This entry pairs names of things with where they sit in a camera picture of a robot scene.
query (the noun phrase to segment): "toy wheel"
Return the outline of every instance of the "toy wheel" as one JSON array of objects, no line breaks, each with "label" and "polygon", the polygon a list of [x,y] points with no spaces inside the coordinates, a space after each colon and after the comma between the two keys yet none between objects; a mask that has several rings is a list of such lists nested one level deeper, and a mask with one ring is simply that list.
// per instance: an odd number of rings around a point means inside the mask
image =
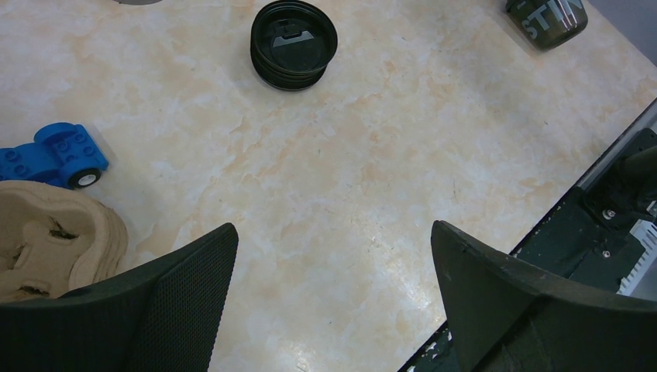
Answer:
[{"label": "toy wheel", "polygon": [[80,170],[68,179],[71,188],[86,188],[96,183],[101,177],[101,171],[96,168]]},{"label": "toy wheel", "polygon": [[69,122],[56,122],[39,129],[34,135],[34,142],[36,143],[55,143],[61,139],[75,133],[75,126]]}]

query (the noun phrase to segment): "table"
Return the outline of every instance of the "table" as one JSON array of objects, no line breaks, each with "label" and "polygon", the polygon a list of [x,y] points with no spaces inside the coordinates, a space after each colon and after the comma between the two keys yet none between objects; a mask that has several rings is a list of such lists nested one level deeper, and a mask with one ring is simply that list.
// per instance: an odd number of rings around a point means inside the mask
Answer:
[{"label": "table", "polygon": [[213,371],[396,370],[445,320],[432,222],[509,251],[657,95],[589,3],[539,53],[493,0],[313,1],[338,52],[276,91],[249,60],[266,3],[0,5],[0,146],[85,124],[121,270],[236,224]]}]

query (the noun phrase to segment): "lego car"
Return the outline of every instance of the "lego car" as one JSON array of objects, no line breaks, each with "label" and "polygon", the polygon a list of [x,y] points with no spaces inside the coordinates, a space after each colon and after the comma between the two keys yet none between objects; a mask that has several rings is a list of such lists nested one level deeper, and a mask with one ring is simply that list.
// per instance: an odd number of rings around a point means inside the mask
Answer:
[{"label": "lego car", "polygon": [[82,125],[56,122],[34,135],[34,143],[0,149],[0,181],[38,181],[61,188],[96,183],[109,162]]}]

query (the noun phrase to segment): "white wheel rim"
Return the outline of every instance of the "white wheel rim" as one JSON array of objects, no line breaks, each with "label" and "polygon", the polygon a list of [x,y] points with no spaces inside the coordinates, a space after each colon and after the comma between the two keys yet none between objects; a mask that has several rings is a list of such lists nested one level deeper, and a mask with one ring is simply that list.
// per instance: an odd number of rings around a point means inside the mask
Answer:
[{"label": "white wheel rim", "polygon": [[83,176],[77,181],[77,184],[80,186],[88,186],[90,184],[93,184],[96,182],[96,175],[95,174],[87,174],[86,176]]}]

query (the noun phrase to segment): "gray tumbler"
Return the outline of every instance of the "gray tumbler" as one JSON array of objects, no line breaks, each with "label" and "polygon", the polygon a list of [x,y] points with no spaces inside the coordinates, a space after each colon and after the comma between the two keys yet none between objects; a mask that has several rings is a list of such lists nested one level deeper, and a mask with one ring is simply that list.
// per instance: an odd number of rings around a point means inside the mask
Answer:
[{"label": "gray tumbler", "polygon": [[580,0],[508,0],[506,9],[540,50],[565,43],[584,31],[589,22]]}]

